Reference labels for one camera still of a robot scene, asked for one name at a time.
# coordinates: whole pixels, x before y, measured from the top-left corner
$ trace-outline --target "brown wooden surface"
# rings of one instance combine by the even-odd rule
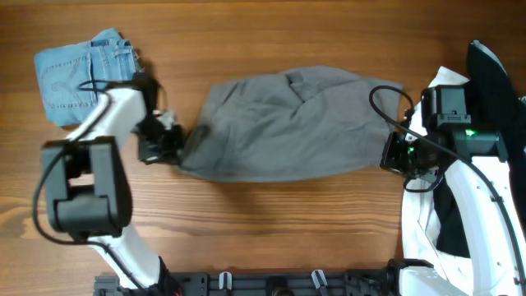
[[[41,49],[116,27],[153,61],[186,127],[211,83],[290,67],[342,67],[418,97],[439,66],[465,73],[474,38],[526,92],[524,2],[162,2],[0,7],[1,295],[90,295],[93,277],[110,271],[90,249],[52,245],[32,227],[40,145],[66,134],[45,119],[33,64]],[[341,271],[401,256],[402,179],[379,169],[225,185],[144,166],[133,138],[122,157],[133,221],[173,271]]]

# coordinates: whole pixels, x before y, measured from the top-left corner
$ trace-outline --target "white fabric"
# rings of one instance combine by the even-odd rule
[[[460,85],[468,78],[441,67],[429,87],[438,85]],[[422,127],[420,103],[415,106],[410,128],[421,135],[426,135]],[[408,141],[413,136],[407,135]],[[409,182],[412,189],[429,187],[429,183],[420,179]],[[451,284],[468,295],[473,295],[473,267],[471,259],[452,256],[436,250],[436,240],[441,229],[441,223],[435,212],[433,192],[411,193],[404,191],[402,200],[402,244],[405,258],[417,258],[429,261],[435,266],[436,272]]]

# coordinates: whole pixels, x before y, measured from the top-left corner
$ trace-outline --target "blue denim fabric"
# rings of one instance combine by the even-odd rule
[[[141,71],[138,58],[129,41],[113,28],[87,42],[37,53],[35,67],[48,120],[58,126],[82,123],[97,105],[97,94],[79,91],[77,86],[91,80],[131,79]],[[95,86],[104,88],[105,83]]]

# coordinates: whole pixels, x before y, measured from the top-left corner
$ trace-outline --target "green led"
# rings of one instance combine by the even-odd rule
[[[474,135],[477,135],[477,132],[475,132],[474,130],[470,130],[470,129],[466,130],[466,136],[474,136]]]

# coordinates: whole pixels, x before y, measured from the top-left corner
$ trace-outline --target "gray fabric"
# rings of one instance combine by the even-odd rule
[[[378,165],[390,127],[369,105],[378,85],[333,67],[303,67],[212,86],[180,169],[219,182],[319,178]],[[396,118],[399,95],[380,90]]]

